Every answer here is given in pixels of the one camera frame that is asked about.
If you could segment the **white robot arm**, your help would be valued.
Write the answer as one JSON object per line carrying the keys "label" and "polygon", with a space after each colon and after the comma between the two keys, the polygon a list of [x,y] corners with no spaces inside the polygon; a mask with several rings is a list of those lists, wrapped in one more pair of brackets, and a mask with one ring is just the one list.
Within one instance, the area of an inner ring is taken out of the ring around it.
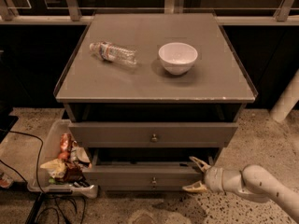
{"label": "white robot arm", "polygon": [[190,193],[231,192],[245,200],[276,203],[286,214],[299,224],[299,194],[284,186],[260,165],[247,165],[242,171],[227,170],[210,166],[190,156],[200,169],[203,177],[182,189]]}

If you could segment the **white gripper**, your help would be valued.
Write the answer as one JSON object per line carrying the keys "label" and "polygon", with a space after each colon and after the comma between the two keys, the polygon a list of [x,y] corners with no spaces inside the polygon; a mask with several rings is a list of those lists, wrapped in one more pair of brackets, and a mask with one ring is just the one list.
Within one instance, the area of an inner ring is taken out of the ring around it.
{"label": "white gripper", "polygon": [[214,192],[232,192],[234,194],[243,192],[244,184],[240,171],[227,170],[220,167],[210,168],[209,164],[194,156],[190,156],[189,159],[199,167],[202,173],[205,173],[205,184],[197,181],[191,185],[184,186],[183,190],[190,193],[202,193],[206,192],[207,188],[209,188]]}

